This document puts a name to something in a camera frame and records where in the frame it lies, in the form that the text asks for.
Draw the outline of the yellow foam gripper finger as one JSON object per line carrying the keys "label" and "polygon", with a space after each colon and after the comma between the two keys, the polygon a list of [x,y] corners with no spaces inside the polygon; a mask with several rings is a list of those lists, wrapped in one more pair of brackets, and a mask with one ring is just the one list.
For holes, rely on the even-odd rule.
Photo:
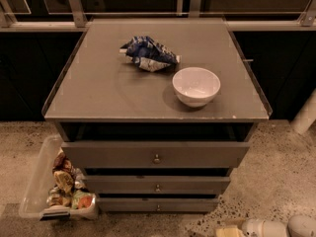
{"label": "yellow foam gripper finger", "polygon": [[214,230],[214,237],[246,237],[245,234],[236,226],[222,226]]}

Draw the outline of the white cylindrical robot base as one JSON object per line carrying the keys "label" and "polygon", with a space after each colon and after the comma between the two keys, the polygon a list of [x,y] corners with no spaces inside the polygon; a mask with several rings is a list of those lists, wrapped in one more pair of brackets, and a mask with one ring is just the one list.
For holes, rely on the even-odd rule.
{"label": "white cylindrical robot base", "polygon": [[316,120],[316,89],[311,93],[294,120],[290,123],[292,128],[299,134],[306,132]]}

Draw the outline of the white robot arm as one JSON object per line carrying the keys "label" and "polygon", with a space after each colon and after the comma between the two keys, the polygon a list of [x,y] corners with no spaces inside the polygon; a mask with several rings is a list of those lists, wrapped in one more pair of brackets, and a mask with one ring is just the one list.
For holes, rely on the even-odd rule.
{"label": "white robot arm", "polygon": [[265,219],[248,219],[237,225],[219,227],[214,237],[316,237],[316,220],[306,215],[293,215],[286,224]]}

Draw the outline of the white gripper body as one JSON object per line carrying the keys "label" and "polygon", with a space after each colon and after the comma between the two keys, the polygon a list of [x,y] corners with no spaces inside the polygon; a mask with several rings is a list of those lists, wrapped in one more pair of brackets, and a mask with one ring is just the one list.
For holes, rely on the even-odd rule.
{"label": "white gripper body", "polygon": [[277,221],[248,219],[242,224],[246,237],[288,237],[286,226]]}

